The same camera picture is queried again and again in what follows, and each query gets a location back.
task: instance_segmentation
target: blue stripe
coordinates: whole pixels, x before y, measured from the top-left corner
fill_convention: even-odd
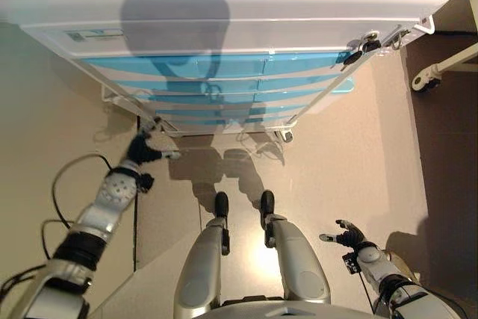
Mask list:
[[[305,105],[286,105],[272,108],[238,108],[238,109],[217,109],[217,110],[156,110],[158,115],[176,115],[191,117],[247,117],[252,115],[274,114],[283,111],[291,111],[303,108]]]
[[[353,82],[348,78],[337,87],[333,93],[348,93],[353,89]],[[222,104],[248,104],[250,102],[272,102],[319,93],[323,88],[301,91],[283,91],[277,93],[245,93],[245,94],[220,94],[215,95],[134,95],[137,99],[156,102],[172,102],[176,104],[194,105],[222,105]]]
[[[237,78],[277,75],[334,66],[344,61],[347,52],[142,56],[85,58],[84,62],[108,69],[178,78]]]
[[[259,117],[256,119],[243,120],[170,120],[174,125],[176,123],[188,123],[191,125],[228,125],[231,123],[262,123],[265,121],[277,121],[283,119],[290,119],[292,116],[278,116],[278,117]]]
[[[164,91],[172,93],[251,93],[256,91],[281,90],[317,84],[336,75],[317,75],[303,78],[272,78],[266,80],[224,80],[224,81],[123,81],[115,82],[121,86],[136,89]]]

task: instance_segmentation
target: black clip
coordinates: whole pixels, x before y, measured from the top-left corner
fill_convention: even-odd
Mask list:
[[[360,273],[361,269],[359,263],[357,263],[357,254],[355,252],[347,253],[342,256],[345,266],[347,267],[350,274]]]

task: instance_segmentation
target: beige floor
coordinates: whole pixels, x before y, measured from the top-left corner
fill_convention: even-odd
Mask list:
[[[115,164],[136,130],[136,118],[107,109],[100,86],[52,54],[17,27],[0,23],[0,280],[45,261],[40,224],[55,217],[50,184],[66,162],[88,152],[104,153]],[[74,218],[93,201],[105,165],[89,160],[58,184],[65,216]],[[50,252],[64,237],[52,224]],[[133,211],[123,217],[87,294],[93,309],[133,270]],[[6,318],[25,289],[15,288],[2,305]]]
[[[276,194],[276,212],[310,240],[333,304],[369,312],[359,278],[341,260],[347,251],[319,242],[318,235],[337,232],[334,221],[344,218],[385,247],[392,232],[416,235],[427,210],[400,54],[374,58],[354,77],[356,89],[300,119],[287,145],[265,134],[175,141],[156,135],[157,147],[178,147],[183,158],[148,165],[156,182],[139,202],[141,269],[93,317],[171,318],[187,251],[212,218],[213,191],[225,191],[230,202],[231,254],[222,261],[222,300],[282,295],[276,254],[263,245],[253,206],[265,188]],[[425,244],[413,250],[426,256]]]

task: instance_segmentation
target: wheel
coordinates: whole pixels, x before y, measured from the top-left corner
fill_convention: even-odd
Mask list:
[[[229,198],[225,192],[219,192],[214,200],[214,215],[227,218],[229,213]]]
[[[274,193],[269,190],[265,190],[261,196],[261,227],[266,227],[266,216],[274,213],[274,205],[276,201],[274,199]]]
[[[414,78],[411,89],[416,93],[425,93],[426,91],[437,87],[441,83],[441,80],[439,78],[432,78],[425,84],[421,84],[421,82],[422,78],[420,76]]]

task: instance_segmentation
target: wire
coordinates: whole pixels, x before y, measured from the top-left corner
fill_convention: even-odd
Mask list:
[[[455,300],[449,298],[449,297],[445,297],[443,294],[440,294],[436,291],[432,291],[431,289],[428,289],[428,288],[425,288],[425,287],[422,287],[423,289],[425,289],[426,291],[429,291],[430,293],[436,295],[437,297],[441,298],[441,299],[445,299],[451,303],[453,303],[457,308],[460,308],[460,311],[463,313],[463,316],[465,317],[465,319],[468,319],[468,315],[466,314],[466,311],[463,309],[462,306],[460,306]]]
[[[58,180],[66,172],[66,170],[68,170],[74,164],[82,162],[83,160],[86,160],[87,158],[93,158],[93,157],[101,158],[104,161],[104,163],[106,164],[106,166],[108,166],[108,169],[111,170],[111,165],[110,165],[110,163],[108,162],[108,160],[105,156],[100,155],[99,153],[89,153],[87,155],[83,155],[83,156],[80,156],[78,158],[75,158],[74,160],[65,164],[62,168],[60,168],[60,170],[57,172],[55,178],[53,179],[53,182],[52,182],[53,206],[55,207],[57,215],[60,218],[60,221],[68,229],[70,228],[70,225],[68,224],[68,221],[65,219],[65,217],[63,216],[63,214],[60,211],[60,208],[58,207],[58,201],[57,201],[57,197],[56,197],[56,187],[57,187]]]
[[[50,223],[62,223],[62,222],[61,222],[61,220],[44,220],[42,222],[42,226],[41,226],[41,229],[40,229],[40,235],[41,235],[41,238],[42,238],[43,252],[45,253],[45,257],[47,259],[52,259],[52,257],[48,253],[48,249],[46,248],[46,240],[45,240],[45,228],[46,228],[46,225],[50,224]],[[67,223],[74,223],[74,222],[72,220],[68,220]]]
[[[373,312],[372,301],[370,300],[370,295],[368,295],[368,290],[367,290],[367,287],[365,286],[364,279],[363,279],[362,276],[361,276],[361,272],[358,272],[358,275],[360,276],[361,284],[364,286],[364,290],[365,290],[365,293],[366,293],[366,295],[367,295],[368,303],[370,304],[370,310]]]
[[[44,268],[45,265],[37,265],[36,267],[28,268],[27,270],[24,270],[20,273],[15,274],[14,276],[10,277],[9,279],[5,280],[1,284],[0,288],[0,304],[3,303],[5,297],[10,293],[10,291],[15,287],[16,285],[26,282],[27,280],[31,280],[35,277],[35,275],[30,275],[23,277],[26,274],[30,274],[31,272],[34,272],[36,270]]]
[[[380,302],[382,301],[384,294],[385,294],[385,291],[382,291],[382,293],[380,293],[379,299],[376,300],[375,307],[372,309],[372,314],[376,313],[376,310],[379,308]]]

